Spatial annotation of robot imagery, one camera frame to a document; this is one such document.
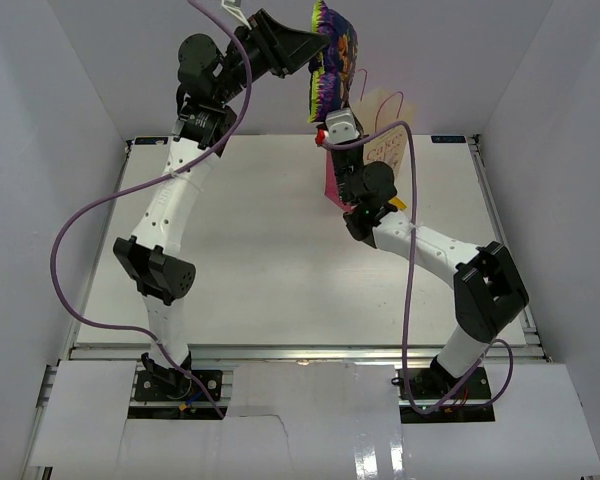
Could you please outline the yellow M&M packet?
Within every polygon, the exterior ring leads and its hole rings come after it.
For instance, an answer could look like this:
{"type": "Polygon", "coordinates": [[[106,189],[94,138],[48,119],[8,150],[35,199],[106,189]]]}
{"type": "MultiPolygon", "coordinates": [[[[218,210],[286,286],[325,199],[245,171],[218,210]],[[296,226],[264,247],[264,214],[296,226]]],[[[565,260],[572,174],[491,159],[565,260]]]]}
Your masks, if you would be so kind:
{"type": "Polygon", "coordinates": [[[407,205],[397,196],[394,196],[388,201],[389,204],[396,207],[398,210],[404,211],[407,209],[407,205]]]}

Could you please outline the blue purple chips bag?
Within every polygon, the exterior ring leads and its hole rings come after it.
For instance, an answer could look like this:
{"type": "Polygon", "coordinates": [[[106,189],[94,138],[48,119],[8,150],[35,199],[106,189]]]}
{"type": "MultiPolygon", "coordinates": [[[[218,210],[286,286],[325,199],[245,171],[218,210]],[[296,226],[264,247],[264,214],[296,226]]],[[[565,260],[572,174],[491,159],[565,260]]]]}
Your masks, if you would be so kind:
{"type": "Polygon", "coordinates": [[[325,1],[316,1],[311,18],[313,33],[326,36],[328,44],[309,62],[311,73],[308,123],[349,106],[356,70],[358,39],[354,26],[325,1]]]}

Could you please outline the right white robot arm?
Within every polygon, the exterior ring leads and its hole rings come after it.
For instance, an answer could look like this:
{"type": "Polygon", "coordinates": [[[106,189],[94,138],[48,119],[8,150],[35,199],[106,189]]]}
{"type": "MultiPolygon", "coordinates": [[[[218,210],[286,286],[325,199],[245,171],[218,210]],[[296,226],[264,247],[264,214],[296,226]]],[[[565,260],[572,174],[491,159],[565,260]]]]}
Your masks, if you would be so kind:
{"type": "Polygon", "coordinates": [[[397,195],[393,170],[383,162],[364,164],[362,149],[333,150],[343,215],[350,235],[392,253],[446,283],[453,292],[457,327],[431,363],[431,384],[452,399],[468,385],[467,371],[498,334],[525,309],[529,295],[505,245],[464,243],[418,227],[390,200],[397,195]]]}

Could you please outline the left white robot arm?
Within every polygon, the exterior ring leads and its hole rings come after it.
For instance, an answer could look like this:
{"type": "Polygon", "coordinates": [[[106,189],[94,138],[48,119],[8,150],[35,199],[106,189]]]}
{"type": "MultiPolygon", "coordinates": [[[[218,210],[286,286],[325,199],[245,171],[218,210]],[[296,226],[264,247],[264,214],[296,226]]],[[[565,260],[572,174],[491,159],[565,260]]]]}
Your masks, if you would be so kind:
{"type": "Polygon", "coordinates": [[[179,256],[186,222],[202,183],[220,155],[211,147],[235,124],[229,107],[248,78],[283,78],[309,63],[329,44],[326,35],[295,30],[265,10],[239,26],[237,44],[220,51],[205,34],[194,34],[178,50],[178,122],[163,173],[143,217],[129,238],[116,239],[113,253],[142,295],[149,329],[157,340],[141,362],[168,398],[191,387],[189,347],[184,339],[184,302],[196,269],[179,256]]]}

